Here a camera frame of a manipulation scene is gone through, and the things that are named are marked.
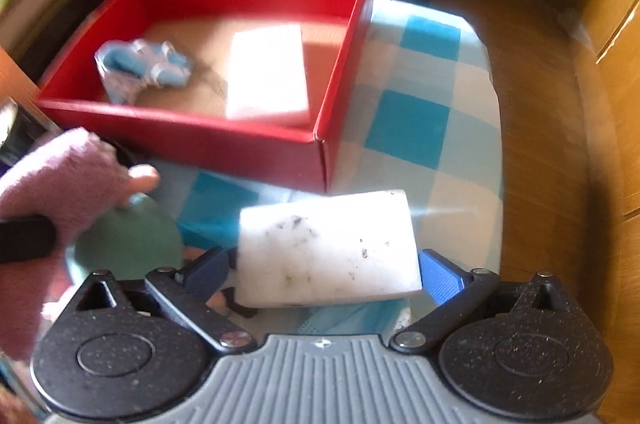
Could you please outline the left hand pink glove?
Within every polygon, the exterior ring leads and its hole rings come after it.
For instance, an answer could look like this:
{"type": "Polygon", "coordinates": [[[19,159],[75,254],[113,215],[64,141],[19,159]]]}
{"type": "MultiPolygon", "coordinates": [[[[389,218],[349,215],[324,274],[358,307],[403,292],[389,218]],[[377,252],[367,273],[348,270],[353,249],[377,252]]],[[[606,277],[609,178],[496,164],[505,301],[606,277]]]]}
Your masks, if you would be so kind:
{"type": "Polygon", "coordinates": [[[32,353],[40,311],[67,245],[107,210],[159,182],[155,167],[127,169],[110,144],[85,129],[58,135],[1,177],[2,217],[43,215],[56,230],[46,257],[1,265],[1,352],[16,360],[32,353]]]}

